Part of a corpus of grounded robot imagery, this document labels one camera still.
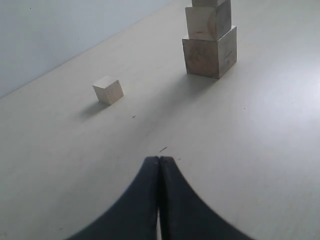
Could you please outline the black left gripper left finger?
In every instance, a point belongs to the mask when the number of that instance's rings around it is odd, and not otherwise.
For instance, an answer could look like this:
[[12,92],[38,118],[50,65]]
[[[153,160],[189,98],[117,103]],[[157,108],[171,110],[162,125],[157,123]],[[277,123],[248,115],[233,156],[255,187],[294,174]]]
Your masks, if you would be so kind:
[[159,157],[149,156],[122,196],[70,240],[156,240]]

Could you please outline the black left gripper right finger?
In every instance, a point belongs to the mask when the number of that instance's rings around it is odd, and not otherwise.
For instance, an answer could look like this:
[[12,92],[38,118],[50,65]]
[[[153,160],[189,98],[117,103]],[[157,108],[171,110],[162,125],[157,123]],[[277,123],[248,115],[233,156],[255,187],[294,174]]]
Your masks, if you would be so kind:
[[192,189],[173,157],[159,159],[158,208],[163,240],[250,240]]

